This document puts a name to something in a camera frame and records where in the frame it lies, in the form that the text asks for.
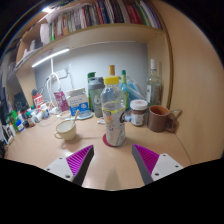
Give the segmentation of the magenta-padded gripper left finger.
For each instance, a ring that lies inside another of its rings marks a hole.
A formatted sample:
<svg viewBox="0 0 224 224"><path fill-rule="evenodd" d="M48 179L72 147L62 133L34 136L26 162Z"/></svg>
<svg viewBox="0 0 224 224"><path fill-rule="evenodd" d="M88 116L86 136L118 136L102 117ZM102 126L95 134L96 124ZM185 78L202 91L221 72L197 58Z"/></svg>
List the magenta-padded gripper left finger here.
<svg viewBox="0 0 224 224"><path fill-rule="evenodd" d="M45 170L81 186L93 156L94 146L89 145L66 158L57 158Z"/></svg>

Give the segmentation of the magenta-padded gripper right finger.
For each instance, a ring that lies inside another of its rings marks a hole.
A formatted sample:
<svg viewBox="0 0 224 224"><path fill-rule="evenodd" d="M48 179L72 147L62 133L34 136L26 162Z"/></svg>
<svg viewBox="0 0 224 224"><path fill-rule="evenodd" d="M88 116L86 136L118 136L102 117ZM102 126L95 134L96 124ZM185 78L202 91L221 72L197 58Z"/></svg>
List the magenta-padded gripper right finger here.
<svg viewBox="0 0 224 224"><path fill-rule="evenodd" d="M145 185L182 169L182 166L168 154L157 154L137 144L132 145L132 155Z"/></svg>

